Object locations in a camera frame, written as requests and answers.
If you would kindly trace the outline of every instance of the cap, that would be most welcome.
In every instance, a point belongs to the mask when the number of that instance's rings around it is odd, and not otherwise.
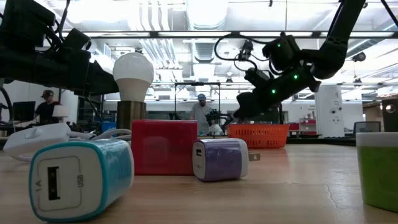
[[[206,96],[204,94],[202,94],[202,93],[200,93],[198,95],[198,101],[201,101],[201,100],[206,100]]]
[[[44,90],[42,98],[53,96],[53,95],[54,95],[54,92],[52,90]]]

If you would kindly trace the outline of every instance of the white light bulb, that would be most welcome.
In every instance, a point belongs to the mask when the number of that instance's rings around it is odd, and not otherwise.
[[[120,100],[144,102],[154,75],[154,66],[144,55],[133,52],[120,56],[113,67]]]

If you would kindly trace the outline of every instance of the usb port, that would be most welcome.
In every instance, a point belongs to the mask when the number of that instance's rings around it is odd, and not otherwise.
[[[59,167],[47,168],[49,178],[49,200],[59,200]]]

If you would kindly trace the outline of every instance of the chair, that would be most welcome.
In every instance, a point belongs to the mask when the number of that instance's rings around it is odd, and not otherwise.
[[[380,121],[360,121],[354,123],[354,138],[356,133],[376,133],[381,132]]]

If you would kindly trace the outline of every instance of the metal frame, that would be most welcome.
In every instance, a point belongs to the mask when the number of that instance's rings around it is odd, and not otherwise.
[[[218,86],[218,111],[221,112],[221,83],[220,82],[177,82],[174,83],[174,115],[177,114],[177,86],[190,85],[190,86],[204,86],[204,85],[217,85]]]
[[[217,39],[227,34],[231,39],[241,39],[242,35],[256,39],[275,39],[281,32],[293,35],[295,39],[325,39],[327,30],[161,30],[161,31],[103,31],[83,32],[92,39]],[[352,31],[350,39],[398,39],[398,32],[394,31]]]

